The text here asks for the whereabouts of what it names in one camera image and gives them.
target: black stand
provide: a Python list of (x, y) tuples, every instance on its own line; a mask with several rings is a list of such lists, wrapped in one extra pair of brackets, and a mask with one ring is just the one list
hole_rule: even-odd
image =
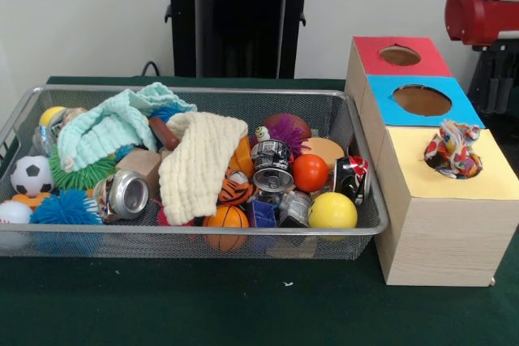
[(174, 67), (186, 77), (294, 77), (304, 0), (171, 0)]
[(481, 54), (469, 99), (480, 113), (506, 113), (512, 88), (519, 86), (519, 40), (497, 40), (474, 49)]

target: cloth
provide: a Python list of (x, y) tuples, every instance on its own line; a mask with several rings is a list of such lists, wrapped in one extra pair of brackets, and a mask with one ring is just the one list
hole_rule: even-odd
[(229, 160), (247, 124), (214, 113), (177, 113), (168, 128), (181, 139), (159, 168), (164, 213), (171, 225), (215, 215)]
[(444, 176), (471, 178), (483, 169), (472, 146), (478, 140), (478, 126), (467, 126), (446, 120), (424, 152), (425, 161)]
[(126, 145), (143, 144), (155, 152), (155, 138), (145, 116), (163, 107), (177, 113), (196, 111), (196, 105), (186, 103), (165, 85), (153, 83), (138, 92), (126, 89), (82, 113), (59, 134), (62, 169), (67, 173), (81, 170)]

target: white wall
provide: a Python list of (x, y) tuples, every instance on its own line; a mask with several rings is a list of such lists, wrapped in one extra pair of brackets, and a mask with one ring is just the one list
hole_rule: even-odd
[[(50, 75), (173, 72), (169, 0), (0, 0), (0, 121)], [(431, 36), (467, 84), (475, 56), (448, 41), (445, 0), (307, 0), (296, 77), (344, 78), (352, 35)]]

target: metal mesh basket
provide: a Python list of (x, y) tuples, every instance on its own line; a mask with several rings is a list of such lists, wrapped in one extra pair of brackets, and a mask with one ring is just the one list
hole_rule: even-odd
[[(93, 108), (125, 87), (52, 86), (34, 88), (19, 102), (0, 132), (0, 200), (14, 191), (14, 161), (33, 154), (32, 134), (49, 107)], [(279, 112), (303, 117), (321, 137), (364, 156), (369, 151), (353, 102), (342, 92), (215, 88), (172, 88), (199, 111), (238, 117), (249, 131)], [(356, 229), (227, 229), (158, 227), (158, 206), (149, 203), (137, 220), (115, 225), (0, 224), (0, 255), (111, 258), (320, 258), (356, 259), (371, 237), (388, 223), (375, 174), (371, 193), (358, 209)], [(225, 248), (239, 249), (225, 252)]]

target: green tablecloth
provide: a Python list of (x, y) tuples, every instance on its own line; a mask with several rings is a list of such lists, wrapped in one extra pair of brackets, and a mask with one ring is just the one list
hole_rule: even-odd
[[(155, 79), (49, 82), (150, 80)], [(344, 85), (343, 80), (161, 81), (251, 88)], [(355, 262), (1, 258), (0, 344), (517, 345), (518, 260), (516, 237), (493, 288), (406, 288), (384, 284), (372, 243)]]

